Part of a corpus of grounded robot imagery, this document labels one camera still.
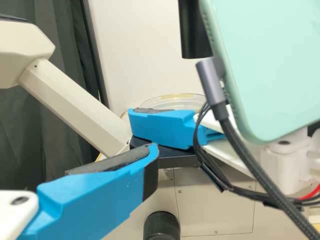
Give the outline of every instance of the blue clip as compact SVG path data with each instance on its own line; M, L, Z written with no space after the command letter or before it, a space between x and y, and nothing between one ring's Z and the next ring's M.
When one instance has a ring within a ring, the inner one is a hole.
M67 175L40 184L39 210L18 239L101 239L129 218L145 191L152 194L148 175L156 176L158 183L159 150L156 144L148 148L147 156L118 170Z
M132 133L138 138L177 149L186 150L193 146L196 128L194 110L157 111L149 108L130 108L128 115ZM222 133L207 127L198 128L198 141L201 146L224 137Z

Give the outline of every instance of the microscope focus knob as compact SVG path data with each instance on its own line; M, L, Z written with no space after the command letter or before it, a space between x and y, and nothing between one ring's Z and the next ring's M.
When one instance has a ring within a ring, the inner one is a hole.
M169 212L152 213L144 222L143 240L180 240L180 225Z

